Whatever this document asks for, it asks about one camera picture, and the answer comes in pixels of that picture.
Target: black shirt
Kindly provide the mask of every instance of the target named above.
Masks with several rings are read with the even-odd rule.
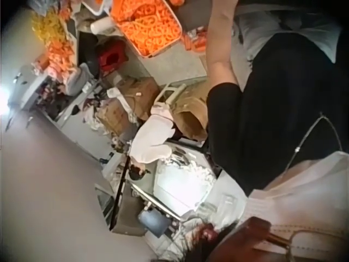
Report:
[[[213,160],[247,195],[279,176],[320,113],[348,149],[348,75],[311,41],[295,33],[273,36],[253,62],[244,93],[232,83],[207,99]],[[339,150],[329,123],[310,133],[291,166]]]

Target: person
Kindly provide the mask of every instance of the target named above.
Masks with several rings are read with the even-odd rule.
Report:
[[[334,20],[259,11],[235,19],[252,69],[242,92],[230,61],[236,5],[214,0],[208,26],[209,146],[248,196],[347,152],[349,75],[336,64],[342,28]]]
[[[336,152],[348,151],[349,78],[336,47],[341,27],[298,11],[234,19],[237,2],[213,0],[207,108],[211,156],[248,196],[245,210],[221,231],[201,224],[181,255],[155,261],[285,261],[273,252],[286,250],[261,243],[266,232],[246,226],[251,221],[267,223],[281,243],[298,235],[294,256],[327,259],[343,243],[333,229],[349,226],[348,155]],[[230,61],[234,20],[251,64],[244,92]]]

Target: wall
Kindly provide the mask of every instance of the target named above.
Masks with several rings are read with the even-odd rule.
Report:
[[[142,238],[110,233],[94,184],[108,188],[97,163],[47,120],[25,129],[20,114],[2,135],[1,228],[12,261],[149,261]]]
[[[19,10],[1,35],[1,88],[12,94],[15,87],[13,79],[20,68],[32,63],[43,51],[43,43],[32,30],[31,11]]]

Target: light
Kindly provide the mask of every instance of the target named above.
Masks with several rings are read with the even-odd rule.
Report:
[[[0,87],[0,115],[5,115],[10,111],[10,108],[7,106],[8,100],[9,93]]]

